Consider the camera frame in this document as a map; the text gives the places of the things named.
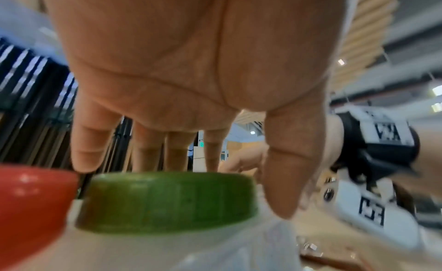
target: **red lid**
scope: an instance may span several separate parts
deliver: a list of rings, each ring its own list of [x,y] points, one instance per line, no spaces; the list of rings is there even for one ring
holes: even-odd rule
[[[58,237],[77,183],[74,172],[0,166],[0,270]]]

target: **green lid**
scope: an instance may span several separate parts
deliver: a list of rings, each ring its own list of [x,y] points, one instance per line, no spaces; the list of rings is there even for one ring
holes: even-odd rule
[[[94,177],[76,226],[103,233],[177,232],[257,213],[255,183],[238,174],[151,172]]]

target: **light fixture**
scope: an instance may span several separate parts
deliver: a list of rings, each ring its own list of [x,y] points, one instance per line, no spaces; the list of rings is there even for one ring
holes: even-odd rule
[[[442,95],[442,85],[433,88],[433,93],[437,97],[441,96]]]
[[[442,111],[442,103],[435,103],[431,106],[434,113],[441,112]]]

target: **translucent plastic container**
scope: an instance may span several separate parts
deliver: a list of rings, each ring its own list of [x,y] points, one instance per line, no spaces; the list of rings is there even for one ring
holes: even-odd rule
[[[81,231],[74,201],[62,236],[14,271],[297,271],[293,225],[276,217],[258,189],[260,212],[248,221],[201,232],[119,236]]]

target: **wooden slat ceiling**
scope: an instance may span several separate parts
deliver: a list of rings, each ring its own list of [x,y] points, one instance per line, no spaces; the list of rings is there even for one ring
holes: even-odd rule
[[[44,11],[41,0],[19,0],[35,10]],[[382,43],[388,26],[393,21],[393,12],[398,0],[359,0],[355,17],[347,33],[336,62],[330,86],[332,91],[344,88],[366,72],[366,67],[382,54]],[[264,113],[243,111],[235,122],[240,124],[263,121]]]

